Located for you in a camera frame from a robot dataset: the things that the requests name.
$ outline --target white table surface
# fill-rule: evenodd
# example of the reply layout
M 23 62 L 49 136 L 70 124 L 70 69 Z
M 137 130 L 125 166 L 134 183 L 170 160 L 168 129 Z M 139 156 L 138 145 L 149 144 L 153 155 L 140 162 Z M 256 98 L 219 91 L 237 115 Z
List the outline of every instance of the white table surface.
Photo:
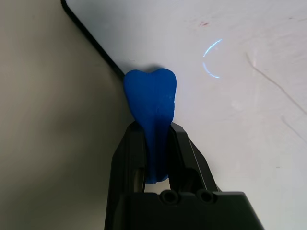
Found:
M 154 2 L 68 5 L 124 72 L 175 72 L 174 121 L 222 190 L 306 229 L 307 3 Z M 3 0 L 0 28 L 1 229 L 102 229 L 121 82 L 57 0 Z
M 174 121 L 222 190 L 268 230 L 307 229 L 306 1 L 67 3 L 124 72 L 174 71 Z

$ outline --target black plastic part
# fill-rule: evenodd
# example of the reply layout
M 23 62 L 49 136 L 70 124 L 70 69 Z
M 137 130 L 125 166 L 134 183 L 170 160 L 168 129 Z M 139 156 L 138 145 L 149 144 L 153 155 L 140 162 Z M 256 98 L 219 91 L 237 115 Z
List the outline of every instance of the black plastic part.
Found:
M 263 230 L 244 193 L 213 192 L 213 204 L 192 193 L 179 195 L 176 205 L 155 193 L 123 195 L 112 230 Z
M 82 22 L 77 18 L 77 16 L 71 11 L 65 0 L 61 0 L 62 7 L 71 20 L 76 24 L 76 26 L 81 30 L 85 37 L 90 41 L 102 58 L 108 63 L 108 65 L 113 69 L 113 71 L 120 77 L 124 79 L 125 74 L 116 65 L 116 63 L 111 59 L 111 57 L 106 53 L 106 51 L 100 46 L 100 44 L 95 40 L 91 33 L 86 29 Z
M 218 191 L 182 127 L 172 123 L 167 140 L 171 190 L 144 193 L 146 151 L 134 122 L 112 159 L 105 230 L 263 230 L 244 193 Z
M 167 161 L 171 189 L 192 193 L 199 189 L 218 191 L 207 161 L 184 129 L 175 123 L 168 132 Z
M 144 192 L 146 168 L 146 142 L 142 127 L 133 122 L 116 149 L 106 209 L 105 229 L 113 229 L 114 214 L 122 194 Z

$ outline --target beige wall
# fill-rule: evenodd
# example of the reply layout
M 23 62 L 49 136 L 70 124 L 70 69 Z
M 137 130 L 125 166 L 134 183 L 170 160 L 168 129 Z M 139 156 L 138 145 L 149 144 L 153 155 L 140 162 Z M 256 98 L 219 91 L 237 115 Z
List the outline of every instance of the beige wall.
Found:
M 132 121 L 121 81 L 59 0 L 0 1 L 0 229 L 103 229 Z

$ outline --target blue tooth-shaped object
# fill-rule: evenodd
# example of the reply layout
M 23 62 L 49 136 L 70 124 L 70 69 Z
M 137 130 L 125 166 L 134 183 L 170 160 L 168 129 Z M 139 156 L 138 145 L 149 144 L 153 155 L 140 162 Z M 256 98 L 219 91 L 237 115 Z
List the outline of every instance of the blue tooth-shaped object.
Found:
M 145 132 L 148 184 L 167 178 L 165 147 L 174 118 L 176 84 L 174 73 L 168 69 L 152 73 L 132 70 L 124 78 L 131 113 Z

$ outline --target scratch mark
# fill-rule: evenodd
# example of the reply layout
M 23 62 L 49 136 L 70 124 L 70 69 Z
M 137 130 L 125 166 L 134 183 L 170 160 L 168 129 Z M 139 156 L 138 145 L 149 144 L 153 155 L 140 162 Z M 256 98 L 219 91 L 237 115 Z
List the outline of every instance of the scratch mark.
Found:
M 304 141 L 307 144 L 307 141 L 288 122 L 286 122 L 283 116 L 281 117 L 281 120 L 282 122 L 284 122 L 286 126 L 288 126 L 289 129 L 291 129 L 299 138 L 302 139 L 302 141 Z
M 247 53 L 245 53 L 246 55 L 246 59 L 249 63 L 249 65 L 256 71 L 258 72 L 259 74 L 261 74 L 266 80 L 270 81 L 271 83 L 273 83 L 275 86 L 277 86 L 277 88 L 279 88 L 283 93 L 284 95 L 287 96 L 287 98 L 294 104 L 297 106 L 297 108 L 299 108 L 299 110 L 301 110 L 305 115 L 307 115 L 307 111 L 299 104 L 296 102 L 296 100 L 293 99 L 293 97 L 291 97 L 286 90 L 284 90 L 284 88 L 279 85 L 277 82 L 275 82 L 274 80 L 272 80 L 271 78 L 269 78 L 266 74 L 264 74 L 261 70 L 257 69 L 255 66 L 253 66 L 253 64 L 251 63 L 250 61 L 250 58 L 248 56 Z

